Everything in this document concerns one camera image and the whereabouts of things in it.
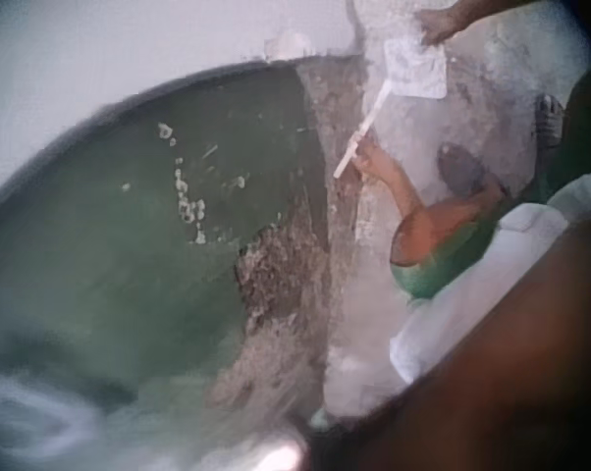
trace hand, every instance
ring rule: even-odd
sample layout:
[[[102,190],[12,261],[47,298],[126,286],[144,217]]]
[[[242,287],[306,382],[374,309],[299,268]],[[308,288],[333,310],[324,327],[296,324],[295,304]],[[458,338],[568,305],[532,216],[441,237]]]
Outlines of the hand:
[[[362,174],[384,183],[391,181],[398,172],[398,163],[369,135],[358,144],[352,162]]]
[[[422,25],[422,44],[434,46],[464,29],[463,23],[450,10],[420,10],[415,17]]]

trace white cloth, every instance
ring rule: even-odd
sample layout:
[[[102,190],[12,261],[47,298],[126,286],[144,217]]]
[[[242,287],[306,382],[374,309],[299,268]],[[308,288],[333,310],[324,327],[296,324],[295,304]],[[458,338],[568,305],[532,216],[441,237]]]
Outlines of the white cloth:
[[[390,342],[390,359],[411,384],[462,340],[546,253],[570,222],[591,212],[591,175],[570,183],[548,205],[510,211],[476,264],[433,299],[413,301],[402,330]]]

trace concrete wall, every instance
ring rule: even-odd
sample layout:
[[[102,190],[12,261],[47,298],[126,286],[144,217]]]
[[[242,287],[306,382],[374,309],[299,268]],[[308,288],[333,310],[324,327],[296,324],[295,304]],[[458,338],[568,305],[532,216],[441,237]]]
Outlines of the concrete wall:
[[[345,0],[0,0],[0,186],[106,105],[353,40]]]

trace concrete floor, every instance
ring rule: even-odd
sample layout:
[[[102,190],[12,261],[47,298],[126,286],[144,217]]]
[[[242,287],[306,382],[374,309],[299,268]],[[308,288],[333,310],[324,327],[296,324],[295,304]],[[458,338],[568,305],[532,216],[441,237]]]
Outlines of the concrete floor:
[[[444,6],[442,1],[354,1],[368,73],[363,112],[386,75],[383,41],[398,34],[403,15]],[[587,43],[561,6],[542,2],[479,22],[448,41],[446,54],[448,96],[392,95],[375,123],[382,146],[403,163],[427,204],[449,195],[435,166],[443,141],[466,146],[513,192],[521,190],[534,165],[535,96],[544,91],[566,102],[591,65]],[[389,360],[389,339],[402,326],[409,302],[389,270],[399,221],[387,190],[367,183],[329,349],[325,407],[335,416],[363,415],[405,387]]]

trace white stick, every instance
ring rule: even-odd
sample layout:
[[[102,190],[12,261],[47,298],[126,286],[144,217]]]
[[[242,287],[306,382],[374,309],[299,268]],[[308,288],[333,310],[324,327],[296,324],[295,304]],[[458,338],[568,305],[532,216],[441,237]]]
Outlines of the white stick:
[[[385,104],[385,100],[390,95],[392,91],[392,82],[389,79],[386,79],[383,82],[383,86],[381,87],[381,91],[378,92],[378,96],[376,97],[376,101],[374,102],[374,106],[367,114],[363,122],[358,127],[358,130],[352,135],[352,137],[348,141],[348,148],[346,149],[346,153],[344,154],[344,158],[337,166],[337,170],[333,174],[333,177],[338,179],[346,167],[348,166],[348,162],[351,158],[354,157],[354,153],[356,152],[356,147],[358,147],[358,143],[363,139],[363,137],[367,134],[369,129],[372,127],[374,120],[378,116],[379,112],[383,108],[383,104]]]

